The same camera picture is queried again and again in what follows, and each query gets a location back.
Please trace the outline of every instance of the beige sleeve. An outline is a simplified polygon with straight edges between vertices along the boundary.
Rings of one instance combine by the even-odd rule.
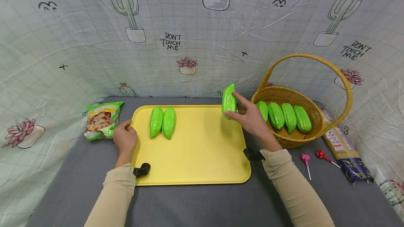
[[[278,191],[294,227],[334,227],[326,207],[292,162],[289,152],[261,150],[264,169]]]
[[[88,216],[85,227],[124,227],[130,200],[135,192],[132,166],[112,169],[107,173],[104,188]]]

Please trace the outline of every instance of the black clip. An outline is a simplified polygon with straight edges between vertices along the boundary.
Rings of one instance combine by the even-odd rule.
[[[133,168],[133,174],[136,177],[146,176],[150,171],[150,164],[143,163],[140,168]]]
[[[261,152],[258,151],[258,153],[255,153],[251,148],[244,149],[243,153],[249,161],[265,160]]]

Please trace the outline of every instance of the lollipop stick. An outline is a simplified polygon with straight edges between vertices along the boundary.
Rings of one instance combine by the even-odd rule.
[[[334,161],[331,161],[332,164],[334,164],[335,166],[338,166],[339,168],[341,168],[338,164],[336,164]]]
[[[310,168],[307,168],[307,173],[309,174],[309,179],[311,181]]]

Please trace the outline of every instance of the snack bag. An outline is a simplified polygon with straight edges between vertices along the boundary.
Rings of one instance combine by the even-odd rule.
[[[88,107],[84,136],[88,140],[112,139],[112,133],[118,124],[119,109],[123,103],[102,103]]]
[[[320,109],[325,123],[332,123],[334,119],[330,113],[324,107],[320,107]],[[369,169],[340,128],[334,127],[322,137],[349,181],[352,183],[360,180],[373,182],[374,179]]]

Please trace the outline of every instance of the lollipop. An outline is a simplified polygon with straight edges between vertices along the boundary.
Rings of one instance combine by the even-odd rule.
[[[310,168],[309,168],[309,160],[310,160],[310,156],[307,153],[302,153],[300,155],[300,160],[304,162],[304,164],[306,165],[307,168],[307,173],[309,174],[309,179],[311,181],[311,175],[310,175]]]
[[[339,168],[341,168],[338,164],[336,164],[335,162],[333,162],[332,160],[330,160],[329,158],[327,158],[325,152],[323,152],[323,151],[321,151],[321,150],[318,150],[318,151],[315,152],[315,155],[316,155],[318,158],[320,158],[320,159],[326,159],[329,163],[332,163],[332,164],[334,164],[335,166],[338,166]]]

